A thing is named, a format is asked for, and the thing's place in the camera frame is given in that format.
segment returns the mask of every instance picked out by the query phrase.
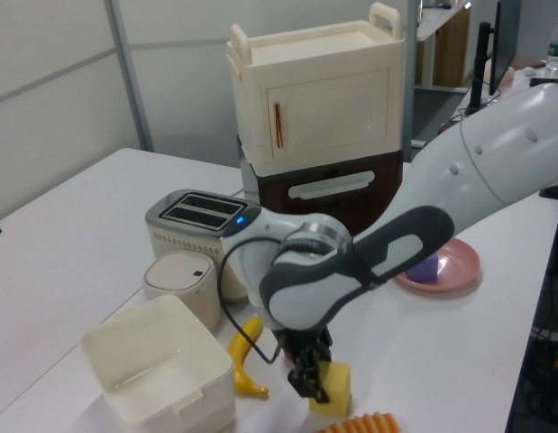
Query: toaster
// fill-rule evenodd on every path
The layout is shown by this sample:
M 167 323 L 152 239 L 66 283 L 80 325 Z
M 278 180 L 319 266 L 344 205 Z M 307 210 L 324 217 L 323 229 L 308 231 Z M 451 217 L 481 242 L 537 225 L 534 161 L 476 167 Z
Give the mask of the toaster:
M 146 225 L 155 257 L 176 250 L 209 256 L 218 270 L 224 258 L 224 228 L 242 210 L 256 205 L 239 198 L 211 192 L 181 189 L 168 194 L 146 213 Z M 223 297 L 229 301 L 246 297 L 246 290 L 230 266 L 224 268 Z

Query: monitor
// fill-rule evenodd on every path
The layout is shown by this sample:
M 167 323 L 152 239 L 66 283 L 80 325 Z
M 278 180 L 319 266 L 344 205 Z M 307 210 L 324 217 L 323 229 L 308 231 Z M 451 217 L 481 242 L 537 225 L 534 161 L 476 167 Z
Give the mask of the monitor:
M 520 16 L 521 0 L 501 0 L 497 3 L 489 78 L 490 95 L 495 94 L 511 61 L 517 54 Z
M 521 0 L 499 0 L 495 26 L 490 23 L 479 24 L 477 50 L 473 64 L 473 78 L 471 81 L 471 98 L 465 109 L 466 115 L 482 109 L 481 103 L 483 79 L 485 78 L 485 63 L 488 60 L 489 36 L 493 37 L 493 54 L 491 56 L 491 72 L 489 77 L 489 94 L 493 95 L 505 76 L 511 61 L 517 53 L 517 36 L 519 33 L 519 17 L 521 15 Z

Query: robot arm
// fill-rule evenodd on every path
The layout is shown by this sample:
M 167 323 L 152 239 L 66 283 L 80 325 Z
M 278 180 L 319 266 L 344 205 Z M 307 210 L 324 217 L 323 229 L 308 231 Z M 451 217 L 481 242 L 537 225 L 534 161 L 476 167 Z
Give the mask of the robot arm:
M 439 135 L 417 155 L 381 218 L 353 239 L 329 216 L 261 208 L 234 220 L 223 247 L 261 235 L 283 242 L 247 244 L 229 262 L 267 327 L 319 329 L 465 228 L 556 182 L 558 85 L 546 85 Z

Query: yellow block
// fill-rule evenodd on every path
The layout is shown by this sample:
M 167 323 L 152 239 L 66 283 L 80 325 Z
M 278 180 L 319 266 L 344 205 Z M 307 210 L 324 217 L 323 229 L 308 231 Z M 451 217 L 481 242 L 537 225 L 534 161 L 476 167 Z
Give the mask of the yellow block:
M 346 417 L 351 399 L 351 366 L 327 361 L 320 361 L 319 365 L 323 388 L 330 401 L 317 403 L 315 399 L 308 399 L 308 408 L 324 415 Z

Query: toy banana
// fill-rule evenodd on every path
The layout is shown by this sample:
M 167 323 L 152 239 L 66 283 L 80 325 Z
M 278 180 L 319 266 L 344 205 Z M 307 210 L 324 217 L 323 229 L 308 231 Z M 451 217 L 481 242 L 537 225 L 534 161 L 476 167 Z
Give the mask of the toy banana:
M 259 318 L 250 318 L 242 325 L 242 329 L 246 334 L 252 339 L 252 341 L 257 341 L 262 332 L 262 321 Z M 251 395 L 253 397 L 259 397 L 261 399 L 266 399 L 269 397 L 269 388 L 260 386 L 259 384 L 252 381 L 251 377 L 243 370 L 242 363 L 244 358 L 251 350 L 251 345 L 248 341 L 237 332 L 231 343 L 226 349 L 229 355 L 233 358 L 233 378 L 234 378 L 234 390 L 238 394 Z

